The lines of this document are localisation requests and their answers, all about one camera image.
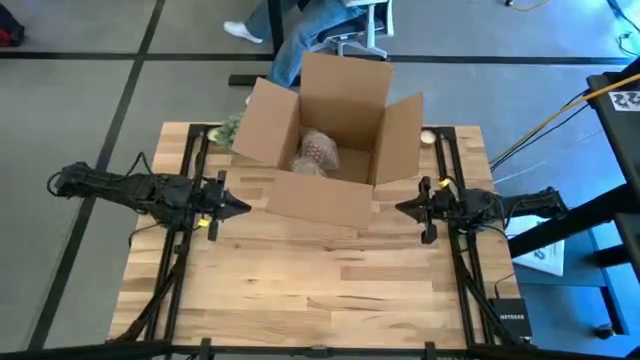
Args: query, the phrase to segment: green plant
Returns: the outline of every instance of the green plant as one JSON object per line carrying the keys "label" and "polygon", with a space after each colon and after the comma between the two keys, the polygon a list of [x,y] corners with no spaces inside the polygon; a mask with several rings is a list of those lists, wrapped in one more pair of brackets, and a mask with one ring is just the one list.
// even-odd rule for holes
{"label": "green plant", "polygon": [[215,141],[216,144],[222,147],[231,149],[233,141],[236,138],[236,133],[238,132],[238,127],[240,126],[240,121],[242,121],[242,114],[231,115],[227,119],[222,120],[222,124],[212,129],[209,133],[209,139]]}

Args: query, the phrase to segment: person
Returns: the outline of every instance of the person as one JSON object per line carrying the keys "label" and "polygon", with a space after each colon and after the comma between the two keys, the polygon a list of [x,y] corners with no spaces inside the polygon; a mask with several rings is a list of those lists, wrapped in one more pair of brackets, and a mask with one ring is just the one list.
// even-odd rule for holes
{"label": "person", "polygon": [[[286,15],[296,5],[303,7],[302,16],[285,38],[276,55],[267,80],[282,87],[290,87],[300,73],[302,53],[323,30],[354,19],[365,10],[347,7],[344,0],[282,0],[282,12]],[[271,36],[269,8],[263,0],[245,22],[226,21],[224,30],[229,34],[260,44]]]}

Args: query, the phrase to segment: yellow wire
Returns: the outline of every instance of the yellow wire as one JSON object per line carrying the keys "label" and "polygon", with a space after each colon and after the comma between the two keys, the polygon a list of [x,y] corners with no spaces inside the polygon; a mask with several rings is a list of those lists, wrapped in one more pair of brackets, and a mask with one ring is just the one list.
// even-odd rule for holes
{"label": "yellow wire", "polygon": [[509,5],[509,6],[511,6],[511,7],[513,8],[513,10],[516,10],[516,11],[520,11],[520,12],[528,12],[528,11],[531,11],[531,10],[537,9],[537,8],[539,8],[539,7],[540,7],[540,6],[542,6],[542,5],[545,5],[545,4],[546,4],[546,3],[548,3],[549,1],[551,1],[551,0],[544,0],[544,1],[543,1],[543,2],[541,2],[540,4],[535,5],[535,6],[532,6],[532,7],[528,8],[528,9],[519,8],[519,7],[515,6],[513,3],[511,3],[511,5]]}
{"label": "yellow wire", "polygon": [[517,147],[519,147],[520,145],[522,145],[523,143],[525,143],[527,141],[527,138],[529,136],[531,136],[531,134],[539,131],[540,129],[542,129],[543,127],[547,126],[550,122],[552,122],[553,120],[555,120],[558,116],[562,115],[562,113],[566,112],[567,110],[571,110],[574,107],[576,107],[577,105],[585,102],[585,101],[589,101],[595,97],[598,97],[604,93],[607,93],[611,90],[615,90],[621,86],[627,85],[630,82],[636,81],[636,80],[640,80],[640,74],[628,77],[622,81],[618,81],[615,84],[609,85],[605,88],[602,88],[598,91],[592,92],[586,96],[577,98],[575,101],[573,101],[571,104],[566,105],[565,107],[563,107],[562,109],[560,109],[560,111],[556,112],[555,114],[551,115],[550,118],[548,118],[547,120],[543,121],[542,123],[540,123],[540,125],[536,126],[535,128],[533,128],[533,130],[529,131],[528,133],[526,133],[522,138],[520,138],[520,140],[518,140],[515,144],[511,145],[511,147],[509,147],[507,150],[505,150],[502,154],[498,155],[495,159],[491,160],[490,162],[493,163],[495,161],[500,160],[503,156],[505,156],[506,154],[510,153],[512,150],[516,149]]}

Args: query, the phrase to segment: butcher block tabletop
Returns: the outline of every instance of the butcher block tabletop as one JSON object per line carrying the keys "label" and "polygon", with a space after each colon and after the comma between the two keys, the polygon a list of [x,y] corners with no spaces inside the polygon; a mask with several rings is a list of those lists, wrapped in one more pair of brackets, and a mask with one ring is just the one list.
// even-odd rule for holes
{"label": "butcher block tabletop", "polygon": [[[189,125],[164,124],[154,172],[179,173]],[[480,128],[455,129],[467,188],[493,190]],[[447,146],[445,152],[449,157]],[[226,170],[228,189],[253,210],[221,223],[216,242],[205,229],[194,232],[173,343],[422,348],[433,341],[438,349],[466,348],[446,226],[436,222],[438,240],[422,245],[423,226],[394,208],[417,196],[422,176],[438,178],[433,146],[423,145],[419,165],[419,176],[376,187],[371,225],[356,230],[265,212],[276,170],[210,146],[205,176]],[[141,216],[137,228],[153,223]],[[165,234],[154,227],[134,236],[110,337],[151,298]],[[478,234],[477,247],[493,296],[494,283],[513,273],[507,243],[488,230]],[[515,276],[499,291],[519,297]],[[469,303],[481,341],[478,307],[471,296]],[[156,336],[164,333],[167,304]]]}

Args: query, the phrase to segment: jeans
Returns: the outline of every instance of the jeans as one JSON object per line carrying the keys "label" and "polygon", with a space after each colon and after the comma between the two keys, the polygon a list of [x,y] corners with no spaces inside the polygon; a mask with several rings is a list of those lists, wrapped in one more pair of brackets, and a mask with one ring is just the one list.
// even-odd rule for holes
{"label": "jeans", "polygon": [[[298,0],[281,0],[286,15]],[[285,38],[278,51],[267,80],[282,87],[289,87],[302,67],[302,53],[311,48],[318,34],[365,13],[359,7],[346,7],[343,0],[311,0],[302,11],[300,21]],[[263,0],[245,22],[251,35],[267,39],[271,36],[269,8]]]}

